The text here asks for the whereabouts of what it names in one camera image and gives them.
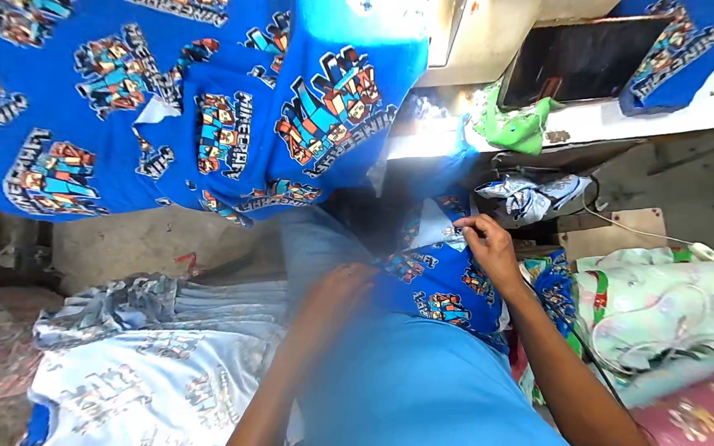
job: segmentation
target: hand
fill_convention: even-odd
[[[473,256],[501,294],[511,294],[506,290],[515,287],[525,288],[514,255],[511,235],[495,220],[486,214],[480,214],[460,218],[454,221],[454,226],[462,228],[462,234],[470,245]],[[486,240],[481,239],[477,231],[483,232]]]
[[[317,350],[331,340],[374,284],[378,270],[362,263],[347,263],[315,282],[291,326],[290,335],[307,349]]]

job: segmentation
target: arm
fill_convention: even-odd
[[[277,349],[258,391],[228,440],[228,446],[278,446],[297,384],[318,353],[336,335],[362,295],[371,289],[375,269],[349,263],[314,284]]]
[[[486,215],[462,218],[473,255],[505,299],[514,327],[561,434],[570,444],[646,445],[629,413],[574,354],[525,285],[511,236]],[[486,235],[482,243],[476,229]]]

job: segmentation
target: light blue shirt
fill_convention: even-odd
[[[305,446],[566,444],[512,380],[506,356],[404,314],[355,320],[301,403]]]

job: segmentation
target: white cable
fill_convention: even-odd
[[[639,230],[636,230],[633,228],[629,228],[625,225],[622,225],[618,221],[613,221],[610,218],[603,217],[602,215],[589,209],[589,207],[585,204],[585,190],[583,190],[583,193],[581,194],[581,200],[583,201],[583,209],[587,210],[589,212],[589,214],[591,214],[591,215],[599,217],[602,220],[609,221],[613,225],[619,226],[621,228],[625,228],[628,231],[632,231],[632,232],[635,232],[635,233],[638,233],[638,234],[641,234],[644,236],[659,237],[659,238],[663,238],[663,239],[667,239],[667,240],[678,241],[679,243],[684,243],[688,246],[689,251],[692,252],[693,255],[696,256],[696,258],[698,258],[699,260],[706,261],[706,262],[714,262],[714,251],[712,250],[712,248],[710,248],[706,244],[695,242],[695,241],[689,242],[689,241],[676,239],[673,237],[661,236],[659,234],[651,234],[649,232],[639,231]]]
[[[613,220],[611,220],[610,218],[606,218],[606,217],[604,217],[604,216],[602,216],[602,215],[600,215],[600,214],[598,214],[598,213],[592,211],[591,209],[589,209],[589,207],[585,204],[585,191],[583,191],[583,194],[581,195],[581,198],[582,198],[582,200],[583,200],[583,209],[589,211],[589,214],[592,214],[592,215],[594,215],[594,216],[596,216],[596,217],[599,217],[599,218],[601,218],[602,220],[609,221],[609,222],[611,222],[612,224],[614,224],[614,225],[616,225],[616,226],[620,226],[620,227],[622,227],[622,228],[627,229],[628,231],[636,232],[636,233],[642,234],[642,235],[644,235],[644,236],[659,237],[659,238],[669,239],[669,240],[673,240],[673,241],[678,241],[679,243],[684,243],[684,244],[687,244],[687,245],[693,244],[693,243],[691,243],[691,242],[689,242],[689,241],[684,241],[684,240],[680,240],[680,239],[675,239],[675,238],[673,238],[673,237],[668,237],[668,236],[661,236],[661,235],[659,235],[659,234],[651,234],[651,233],[649,233],[649,232],[638,231],[638,230],[636,230],[636,229],[629,228],[629,227],[627,227],[627,226],[625,226],[625,225],[622,225],[622,224],[619,223],[618,221],[613,221]]]
[[[651,347],[651,346],[653,346],[653,345],[660,345],[660,344],[664,344],[664,343],[669,343],[669,346],[668,346],[667,348],[661,349],[662,351],[668,350],[668,349],[672,349],[672,350],[673,350],[673,349],[674,349],[674,346],[675,346],[676,344],[684,343],[685,340],[690,339],[691,337],[693,337],[693,336],[685,337],[685,336],[683,336],[683,335],[680,334],[680,332],[685,333],[685,332],[689,332],[689,331],[690,331],[690,330],[685,329],[685,327],[682,327],[680,330],[678,330],[678,332],[675,334],[674,339],[669,339],[669,340],[655,340],[655,341],[642,342],[642,343],[638,343],[638,344],[630,344],[630,343],[628,343],[628,342],[627,342],[626,340],[624,340],[624,339],[621,339],[621,338],[619,338],[619,337],[617,337],[617,336],[613,336],[613,337],[615,337],[616,339],[619,339],[619,340],[621,340],[622,342],[624,342],[624,343],[629,347],[628,350],[623,351],[615,360],[610,360],[610,359],[606,358],[606,357],[602,354],[602,352],[601,352],[599,349],[597,349],[597,347],[596,347],[596,346],[597,346],[597,328],[598,328],[600,325],[603,325],[604,323],[609,323],[609,322],[608,322],[609,320],[615,319],[615,318],[619,318],[620,316],[624,316],[624,315],[626,315],[626,314],[639,313],[639,312],[642,312],[642,311],[648,311],[648,310],[650,310],[650,309],[653,309],[653,308],[657,307],[658,305],[660,305],[660,302],[661,302],[667,295],[669,295],[670,293],[672,293],[675,288],[678,288],[678,287],[692,288],[692,289],[695,289],[696,291],[698,291],[698,292],[700,293],[700,296],[703,298],[702,301],[701,301],[701,303],[702,303],[702,305],[701,305],[701,317],[699,318],[698,323],[695,324],[695,327],[698,327],[699,325],[701,325],[701,323],[704,322],[704,319],[707,318],[707,314],[709,313],[709,305],[710,305],[709,295],[708,295],[703,289],[701,289],[701,288],[699,288],[699,287],[697,287],[697,286],[695,286],[695,285],[693,285],[693,284],[691,284],[691,283],[675,283],[674,285],[672,285],[671,287],[668,287],[666,290],[664,290],[662,293],[660,293],[660,296],[658,296],[657,300],[655,300],[654,303],[649,304],[649,305],[645,306],[644,308],[631,309],[631,310],[628,310],[628,311],[623,311],[623,312],[621,312],[621,313],[613,314],[613,315],[611,315],[611,316],[608,316],[607,318],[604,318],[604,319],[600,320],[598,323],[596,323],[595,326],[591,328],[590,341],[591,341],[591,347],[593,348],[594,354],[597,356],[597,358],[599,358],[599,360],[601,360],[602,362],[604,362],[604,363],[606,363],[607,365],[609,365],[610,368],[613,368],[613,369],[615,369],[616,371],[621,372],[621,373],[623,373],[623,374],[629,375],[629,373],[630,373],[629,370],[624,370],[624,369],[622,368],[622,366],[621,366],[622,359],[623,359],[626,355],[632,353],[633,351],[638,351],[638,350],[640,350],[640,349],[645,349],[645,348]],[[666,356],[666,358],[663,360],[663,362],[665,362],[666,360],[668,360],[668,359],[671,357],[671,355],[672,355],[673,353],[674,353],[674,352],[671,351],[671,352]]]

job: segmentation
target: person's left hand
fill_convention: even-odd
[[[377,272],[362,263],[346,263],[330,271],[308,291],[289,334],[313,350],[329,342],[373,288]]]

